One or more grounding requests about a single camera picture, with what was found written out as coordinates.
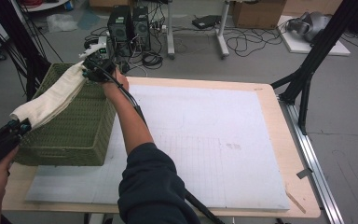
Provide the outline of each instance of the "green wicker basket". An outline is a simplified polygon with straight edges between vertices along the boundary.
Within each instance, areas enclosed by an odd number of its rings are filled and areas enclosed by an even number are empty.
[[[48,90],[70,66],[54,63],[34,98]],[[86,82],[57,117],[23,137],[15,161],[24,165],[103,165],[115,114],[101,86]]]

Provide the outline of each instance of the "wooden table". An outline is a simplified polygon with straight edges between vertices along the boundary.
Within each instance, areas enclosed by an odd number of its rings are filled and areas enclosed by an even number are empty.
[[[129,82],[135,85],[254,91],[258,96],[264,119],[267,123],[268,134],[280,167],[286,195],[290,202],[290,210],[285,212],[264,212],[219,208],[212,209],[212,212],[217,216],[230,217],[318,217],[321,214],[310,186],[309,178],[299,179],[296,175],[304,170],[304,167],[275,92],[270,85],[146,77],[129,77]],[[3,210],[118,213],[116,204],[26,202],[25,196],[33,182],[36,169],[37,167],[13,164],[10,170],[11,176],[7,183],[6,196],[3,201]]]

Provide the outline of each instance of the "jacket sleeve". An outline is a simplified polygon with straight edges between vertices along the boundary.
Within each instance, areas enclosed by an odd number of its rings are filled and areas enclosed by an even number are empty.
[[[126,223],[200,223],[185,202],[185,183],[173,161],[153,143],[130,153],[118,194],[118,209]]]

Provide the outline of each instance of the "concrete floor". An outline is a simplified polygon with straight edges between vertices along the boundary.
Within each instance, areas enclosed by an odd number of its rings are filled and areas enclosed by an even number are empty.
[[[84,8],[71,12],[55,8],[35,13],[34,17],[42,21],[48,14],[54,13],[71,14],[76,21],[90,17],[90,12]],[[192,19],[177,18],[174,24],[191,27]],[[97,19],[93,24],[72,32],[47,33],[45,36],[65,63],[76,63],[79,61],[77,55],[83,51],[84,37],[90,31],[105,26],[106,22],[106,19]],[[164,45],[161,52],[163,65],[158,70],[146,70],[149,77],[272,83],[295,72],[307,56],[289,53],[281,43],[267,45],[245,58],[231,50],[230,56],[221,60],[220,49],[212,32],[177,32],[174,38],[175,59],[167,57]],[[357,39],[351,41],[358,45]],[[344,222],[358,223],[358,48],[343,39],[341,42],[351,56],[327,56],[316,71],[310,90],[307,130]],[[58,63],[58,57],[46,43],[44,46],[48,60]],[[138,68],[129,74],[145,76],[145,72]],[[277,89],[276,93],[283,91],[284,87]],[[11,60],[0,61],[0,127],[9,120],[8,114],[24,102],[13,63]],[[83,222],[83,214],[78,213],[5,212],[5,215],[12,222],[23,224]],[[223,220],[231,223],[232,217],[223,217]],[[237,217],[235,220],[236,223],[275,223],[273,218],[261,217]],[[297,224],[329,223],[324,212],[316,219],[290,218],[283,221]]]

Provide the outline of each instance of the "towel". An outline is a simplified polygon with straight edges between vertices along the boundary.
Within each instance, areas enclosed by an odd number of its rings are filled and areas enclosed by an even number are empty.
[[[51,121],[72,102],[83,87],[86,79],[82,76],[82,63],[68,68],[45,93],[17,107],[10,118],[19,121],[28,119],[33,130]]]

